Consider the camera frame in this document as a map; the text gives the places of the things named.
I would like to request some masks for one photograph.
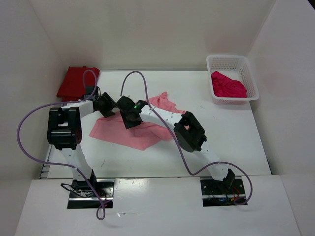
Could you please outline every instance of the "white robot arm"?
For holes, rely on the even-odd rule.
[[[219,157],[214,153],[205,131],[190,112],[178,114],[165,111],[157,107],[151,107],[146,101],[139,100],[134,103],[130,98],[122,96],[116,103],[107,93],[93,101],[78,102],[62,108],[52,108],[49,113],[48,142],[65,157],[68,164],[79,168],[85,176],[90,177],[90,182],[96,181],[93,170],[87,164],[80,142],[82,130],[80,119],[94,111],[100,111],[105,117],[113,115],[111,111],[117,107],[122,115],[126,129],[135,127],[142,122],[151,122],[164,126],[159,117],[153,112],[155,110],[174,130],[180,147],[188,152],[194,152],[198,157],[206,159],[209,163],[219,162]],[[225,165],[216,164],[208,167],[214,180],[222,182],[229,188],[234,181],[234,173]],[[85,184],[84,179],[75,170],[73,180],[78,185]]]

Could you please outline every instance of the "white plastic basket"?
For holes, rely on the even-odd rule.
[[[215,104],[242,104],[259,98],[256,82],[252,75],[249,61],[243,56],[209,55],[207,56],[207,67],[210,80],[211,95]],[[211,74],[215,71],[238,80],[247,89],[247,98],[242,97],[217,97],[213,91]]]

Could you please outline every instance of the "white backdrop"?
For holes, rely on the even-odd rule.
[[[56,100],[65,73],[56,50],[28,1],[0,1],[0,229],[14,235],[31,179],[40,165],[18,148],[17,126],[31,109]],[[22,142],[34,156],[44,159],[47,110],[25,122]]]
[[[30,0],[66,65],[206,69],[246,55],[274,0]]]
[[[303,236],[315,232],[314,39],[308,1],[277,0],[249,54],[260,93],[252,103],[255,121]]]

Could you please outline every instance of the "white tabletop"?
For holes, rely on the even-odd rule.
[[[66,209],[66,179],[33,180],[16,236],[299,236],[279,176],[253,176],[247,206],[202,206],[198,177],[116,179],[113,208]],[[249,184],[244,181],[248,194]]]
[[[122,82],[128,71],[102,71],[97,85],[102,93],[120,98]],[[208,142],[223,161],[232,162],[249,175],[270,175],[266,155],[249,103],[215,105],[212,102],[207,71],[144,71],[149,97],[164,91],[179,110],[192,112],[205,129]],[[124,95],[137,101],[145,99],[142,78],[132,74],[126,82]],[[149,147],[145,151],[89,137],[96,120],[95,112],[81,119],[82,150],[97,177],[189,177],[174,141]],[[194,154],[184,152],[190,169],[195,172],[206,163]],[[49,160],[65,163],[59,151],[52,148]],[[236,175],[241,173],[232,168]],[[209,176],[204,170],[199,176]],[[48,178],[71,178],[71,170],[51,166]]]

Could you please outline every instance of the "magenta cloth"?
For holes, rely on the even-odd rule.
[[[176,104],[167,99],[167,92],[162,93],[160,96],[149,98],[149,102],[153,106],[169,112],[185,112],[176,109]],[[172,138],[165,127],[148,122],[126,129],[119,112],[108,118],[99,118],[90,132],[90,137],[138,150],[145,150],[161,140],[168,141]]]
[[[225,75],[215,71],[211,75],[213,91],[217,97],[247,97],[247,90],[237,80],[232,80]]]

